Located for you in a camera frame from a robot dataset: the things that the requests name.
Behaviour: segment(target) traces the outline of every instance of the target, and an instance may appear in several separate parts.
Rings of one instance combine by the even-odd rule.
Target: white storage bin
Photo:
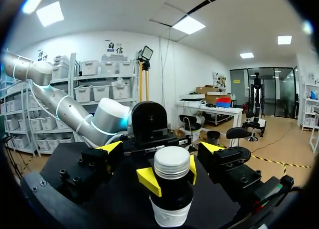
[[[41,118],[41,124],[42,124],[43,130],[52,130],[56,128],[55,119],[52,117]]]
[[[118,62],[120,74],[131,75],[134,70],[133,62]]]
[[[42,130],[42,124],[40,118],[33,118],[30,119],[30,125],[33,131],[40,131]]]
[[[21,110],[22,109],[21,101],[17,99],[10,101],[10,109],[11,109],[11,112]]]
[[[110,86],[93,86],[94,101],[100,101],[102,98],[109,98]]]
[[[6,111],[11,112],[10,101],[6,102],[5,105],[6,105]]]
[[[101,67],[101,74],[102,75],[112,75],[116,73],[116,62],[101,62],[100,67]]]
[[[56,147],[60,144],[60,141],[58,139],[47,138],[46,141],[48,142],[51,150],[56,149]]]
[[[81,62],[82,76],[85,75],[96,75],[98,74],[99,61],[84,61]]]
[[[128,84],[114,85],[113,89],[113,98],[114,99],[123,99],[130,97],[130,86]]]
[[[20,130],[26,131],[29,128],[29,125],[26,123],[27,119],[18,119]]]
[[[32,95],[29,95],[28,107],[29,108],[39,107],[39,105],[36,103],[36,101],[35,101],[35,99],[33,98]]]
[[[91,86],[83,87],[79,86],[75,89],[76,101],[79,103],[90,102]]]
[[[28,138],[26,137],[26,135],[23,136],[17,136],[14,141],[16,142],[16,146],[18,148],[25,148],[26,146],[29,145],[29,141]]]
[[[5,103],[3,103],[3,104],[0,105],[0,110],[1,110],[1,114],[6,112],[6,110],[5,110]]]
[[[9,130],[13,131],[19,127],[17,118],[11,118],[7,120]]]
[[[55,63],[52,72],[52,81],[67,78],[69,76],[69,66],[65,63]]]
[[[67,128],[69,128],[67,125],[62,123],[61,120],[56,120],[56,125],[57,125],[58,129],[67,129]]]
[[[73,137],[66,137],[59,139],[60,143],[74,143],[74,138]]]
[[[38,143],[40,150],[43,150],[43,151],[50,150],[50,147],[46,138],[39,138],[36,142]]]
[[[67,65],[70,64],[70,59],[67,56],[58,55],[54,58],[54,63],[65,63]]]

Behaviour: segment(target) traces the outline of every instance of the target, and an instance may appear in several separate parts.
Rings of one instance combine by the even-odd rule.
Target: black trash bin
[[[208,131],[207,132],[207,142],[212,145],[218,146],[218,139],[220,137],[220,132]]]

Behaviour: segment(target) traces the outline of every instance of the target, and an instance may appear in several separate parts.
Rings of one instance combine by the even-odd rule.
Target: silver robotic arm
[[[72,97],[50,85],[53,67],[49,63],[7,51],[2,54],[2,62],[6,75],[22,81],[31,79],[35,97],[92,146],[104,146],[118,132],[127,130],[129,107],[103,98],[92,116]]]

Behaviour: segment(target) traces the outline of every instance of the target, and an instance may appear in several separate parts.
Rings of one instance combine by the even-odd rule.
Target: white bottle cap
[[[168,146],[154,155],[155,173],[164,179],[175,180],[184,177],[190,166],[189,152],[181,147]]]

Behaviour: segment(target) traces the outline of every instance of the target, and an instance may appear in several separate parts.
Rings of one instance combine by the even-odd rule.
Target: bottle
[[[151,194],[150,200],[160,227],[179,227],[187,219],[193,200],[187,180],[189,166],[189,152],[181,147],[168,146],[154,155],[154,172],[162,196]]]

